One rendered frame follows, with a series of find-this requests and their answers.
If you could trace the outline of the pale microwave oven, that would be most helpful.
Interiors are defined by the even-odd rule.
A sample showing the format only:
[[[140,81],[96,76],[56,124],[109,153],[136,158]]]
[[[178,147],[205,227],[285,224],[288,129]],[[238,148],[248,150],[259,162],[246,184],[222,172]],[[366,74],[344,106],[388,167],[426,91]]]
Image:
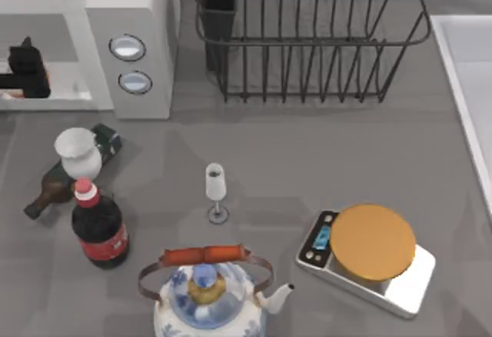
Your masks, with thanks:
[[[112,111],[119,119],[167,119],[170,115],[180,25],[177,0],[155,3],[117,0],[0,0],[0,73],[10,72],[12,45],[26,36],[41,52],[52,93],[48,98],[16,98],[0,89],[2,111]],[[140,38],[143,58],[123,62],[108,48],[123,34]],[[118,76],[147,74],[152,89],[132,95]]]

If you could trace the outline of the white vase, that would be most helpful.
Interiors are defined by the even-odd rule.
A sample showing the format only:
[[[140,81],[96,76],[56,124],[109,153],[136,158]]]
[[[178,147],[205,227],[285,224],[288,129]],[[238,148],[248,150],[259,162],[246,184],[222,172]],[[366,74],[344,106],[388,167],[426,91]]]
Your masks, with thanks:
[[[74,180],[94,180],[101,171],[102,157],[91,130],[68,128],[58,135],[54,147],[63,169]]]

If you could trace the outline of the round microwave knob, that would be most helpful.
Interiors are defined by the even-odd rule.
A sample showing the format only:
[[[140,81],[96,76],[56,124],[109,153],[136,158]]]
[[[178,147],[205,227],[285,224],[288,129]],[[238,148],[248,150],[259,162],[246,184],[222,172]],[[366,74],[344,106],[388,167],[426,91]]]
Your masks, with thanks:
[[[144,42],[129,34],[112,38],[108,43],[108,48],[114,57],[123,62],[136,62],[143,58],[146,53]]]
[[[132,95],[143,95],[152,89],[152,79],[140,71],[132,71],[118,76],[118,85]]]

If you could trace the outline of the brown bottle green label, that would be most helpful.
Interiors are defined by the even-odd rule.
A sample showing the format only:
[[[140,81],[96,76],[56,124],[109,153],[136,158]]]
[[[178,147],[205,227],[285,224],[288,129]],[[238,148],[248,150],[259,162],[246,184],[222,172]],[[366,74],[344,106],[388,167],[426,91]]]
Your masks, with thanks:
[[[121,137],[114,129],[102,123],[98,123],[89,130],[95,133],[95,143],[101,153],[102,167],[104,167],[121,150]],[[34,202],[24,208],[24,213],[30,219],[36,220],[50,204],[72,200],[75,181],[63,169],[61,159],[59,159],[43,175],[41,193]]]

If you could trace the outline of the cola bottle red cap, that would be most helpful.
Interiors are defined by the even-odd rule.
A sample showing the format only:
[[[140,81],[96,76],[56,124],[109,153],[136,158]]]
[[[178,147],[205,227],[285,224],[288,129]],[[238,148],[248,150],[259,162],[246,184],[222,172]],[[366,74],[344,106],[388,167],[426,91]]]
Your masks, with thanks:
[[[85,257],[100,269],[121,265],[130,252],[130,238],[121,209],[88,178],[74,184],[76,205],[71,227]]]

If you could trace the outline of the champagne glass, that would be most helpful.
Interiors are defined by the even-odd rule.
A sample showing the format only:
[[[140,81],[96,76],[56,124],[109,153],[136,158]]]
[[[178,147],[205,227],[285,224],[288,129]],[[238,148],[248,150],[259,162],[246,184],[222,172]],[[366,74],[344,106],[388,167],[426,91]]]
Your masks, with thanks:
[[[212,202],[208,210],[208,219],[212,224],[224,224],[229,217],[228,209],[222,201],[227,195],[227,185],[223,167],[218,163],[210,163],[205,169],[205,194]]]

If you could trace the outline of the blue and white teapot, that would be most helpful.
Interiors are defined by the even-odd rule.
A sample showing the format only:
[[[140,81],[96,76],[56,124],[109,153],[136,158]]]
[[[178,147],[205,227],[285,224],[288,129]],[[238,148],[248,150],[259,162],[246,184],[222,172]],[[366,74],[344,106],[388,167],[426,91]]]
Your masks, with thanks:
[[[138,281],[165,268],[174,272],[158,291],[138,286],[155,303],[155,337],[266,337],[268,315],[278,314],[295,289],[286,283],[264,296],[273,268],[242,244],[167,249]]]

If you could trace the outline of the silver kitchen scale orange plate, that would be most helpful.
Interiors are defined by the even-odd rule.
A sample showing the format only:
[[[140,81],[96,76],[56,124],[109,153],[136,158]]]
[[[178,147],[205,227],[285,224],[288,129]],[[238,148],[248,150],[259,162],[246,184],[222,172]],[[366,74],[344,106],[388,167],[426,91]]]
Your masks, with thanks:
[[[324,210],[295,256],[304,271],[402,319],[415,318],[436,259],[408,222],[374,203]]]

